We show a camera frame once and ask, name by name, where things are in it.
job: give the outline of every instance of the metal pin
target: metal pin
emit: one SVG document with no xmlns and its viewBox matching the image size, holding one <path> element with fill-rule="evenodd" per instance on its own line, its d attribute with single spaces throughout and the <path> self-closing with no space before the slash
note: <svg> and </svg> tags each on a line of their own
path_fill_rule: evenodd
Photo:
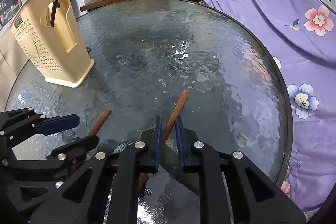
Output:
<svg viewBox="0 0 336 224">
<path fill-rule="evenodd" d="M 200 141 L 194 142 L 194 147 L 196 147 L 196 148 L 202 148 L 203 146 L 204 146 L 204 143 L 202 143 Z"/>
<path fill-rule="evenodd" d="M 64 183 L 63 181 L 58 181 L 58 182 L 56 182 L 56 183 L 55 183 L 55 187 L 56 187 L 56 189 L 58 189 L 59 187 L 61 187 L 63 183 Z"/>
<path fill-rule="evenodd" d="M 236 159 L 241 159 L 243 157 L 243 153 L 241 153 L 240 151 L 233 152 L 233 157 L 235 157 Z"/>
<path fill-rule="evenodd" d="M 145 147 L 145 145 L 146 145 L 146 144 L 145 144 L 144 142 L 142 142 L 142 141 L 136 142 L 136 143 L 134 144 L 134 146 L 135 146 L 136 148 L 138 148 L 138 149 Z"/>
<path fill-rule="evenodd" d="M 60 154 L 57 155 L 57 158 L 59 160 L 65 160 L 67 158 L 67 155 L 65 155 L 64 153 L 60 153 Z"/>
<path fill-rule="evenodd" d="M 96 154 L 96 159 L 97 160 L 102 160 L 102 159 L 104 159 L 105 158 L 105 153 L 104 152 L 98 152 L 97 154 Z"/>
</svg>

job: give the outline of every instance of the white flower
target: white flower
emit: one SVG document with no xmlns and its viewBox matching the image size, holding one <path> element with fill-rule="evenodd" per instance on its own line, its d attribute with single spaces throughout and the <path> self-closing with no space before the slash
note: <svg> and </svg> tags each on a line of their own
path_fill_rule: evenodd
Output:
<svg viewBox="0 0 336 224">
<path fill-rule="evenodd" d="M 278 65 L 279 69 L 281 69 L 282 66 L 281 66 L 280 60 L 277 59 L 275 56 L 272 56 L 272 57 L 273 57 L 275 63 Z"/>
<path fill-rule="evenodd" d="M 313 96 L 313 87 L 304 83 L 299 88 L 296 85 L 287 87 L 291 107 L 296 108 L 295 113 L 300 119 L 307 119 L 315 115 L 319 101 Z"/>
</svg>

